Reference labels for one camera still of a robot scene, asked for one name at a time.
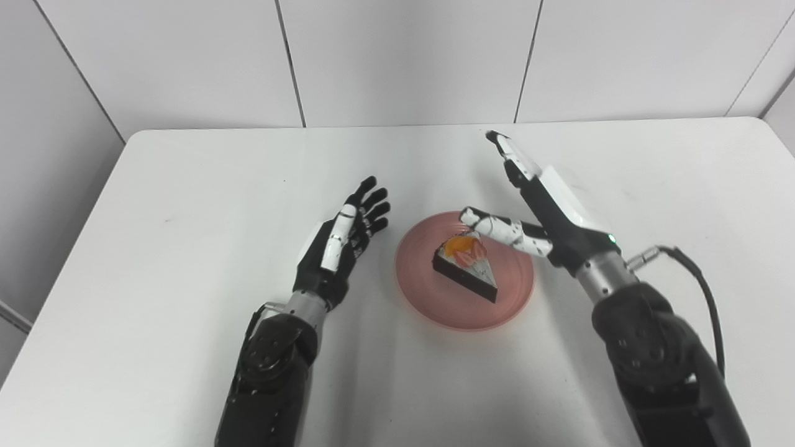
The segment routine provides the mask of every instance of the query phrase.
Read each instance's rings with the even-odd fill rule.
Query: robot finger
[[[530,223],[493,216],[472,207],[464,208],[459,220],[482,235],[531,255],[545,257],[553,248],[545,238],[544,229]]]
[[[372,188],[375,188],[375,185],[378,181],[375,179],[375,176],[369,176],[368,178],[364,179],[362,183],[359,184],[359,187],[356,191],[348,196],[347,200],[345,200],[346,204],[351,204],[359,209],[359,205],[362,203],[364,199],[364,195],[367,194]]]
[[[505,172],[516,188],[521,188],[541,173],[541,168],[522,153],[516,150],[513,141],[495,130],[486,132],[486,139],[497,146],[497,151],[505,160]]]
[[[367,215],[362,218],[364,225],[366,227],[370,227],[376,220],[378,220],[379,217],[389,212],[391,208],[392,207],[389,202],[382,202],[375,205],[375,208],[373,208],[372,211],[368,212]]]
[[[359,212],[362,213],[362,215],[367,214],[370,211],[370,209],[373,208],[373,205],[386,199],[387,195],[388,192],[386,191],[386,188],[377,189],[375,192],[370,194],[370,196],[367,197],[366,200],[362,202],[362,206],[359,207]]]
[[[348,243],[348,236],[351,234],[351,229],[354,227],[355,222],[356,207],[353,204],[346,203],[334,219],[334,226],[328,235],[323,258],[320,261],[320,268],[332,273],[337,271],[339,257]]]

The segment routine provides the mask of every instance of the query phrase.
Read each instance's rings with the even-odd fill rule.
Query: fingertip
[[[370,191],[377,183],[378,180],[376,180],[375,176],[369,176],[368,178],[362,181],[362,184],[359,186],[359,189],[363,191]]]

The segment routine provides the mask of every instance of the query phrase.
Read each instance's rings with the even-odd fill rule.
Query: white robotic finger
[[[497,145],[497,150],[499,154],[502,155],[502,158],[505,161],[514,163],[519,169],[519,172],[521,172],[527,180],[532,180],[533,177],[541,174],[541,168],[538,167],[536,162],[527,157],[523,157],[522,153],[516,150],[513,140],[509,137],[495,130],[490,130],[486,133],[486,138]]]
[[[339,267],[339,257],[343,253],[345,244],[347,244],[355,217],[356,207],[352,204],[345,204],[343,209],[337,213],[332,232],[328,235],[323,259],[320,261],[320,268],[336,273]]]
[[[553,248],[549,239],[526,235],[518,220],[492,216],[471,207],[464,208],[459,219],[478,233],[530,255],[546,257]]]

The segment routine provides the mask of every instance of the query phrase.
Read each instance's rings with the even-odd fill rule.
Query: black cable
[[[683,253],[679,247],[671,248],[657,246],[657,248],[671,258],[676,259],[685,269],[687,269],[687,271],[696,277],[698,285],[701,286],[701,290],[704,292],[704,298],[707,300],[709,318],[712,320],[712,335],[715,337],[715,362],[718,364],[718,371],[720,371],[720,374],[725,377],[726,358],[723,354],[723,334],[720,331],[718,306],[715,304],[715,298],[712,296],[712,291],[709,289],[707,280],[704,279],[704,275],[701,273],[701,269],[698,268],[696,263],[693,262],[693,260],[690,259],[685,253]]]

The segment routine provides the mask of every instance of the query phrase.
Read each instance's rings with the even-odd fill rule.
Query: black forearm
[[[291,314],[258,320],[246,331],[227,396],[217,447],[291,447],[317,353],[314,328]]]
[[[215,445],[292,447],[303,411],[308,369],[306,362],[298,357],[275,390],[254,395],[230,393]]]

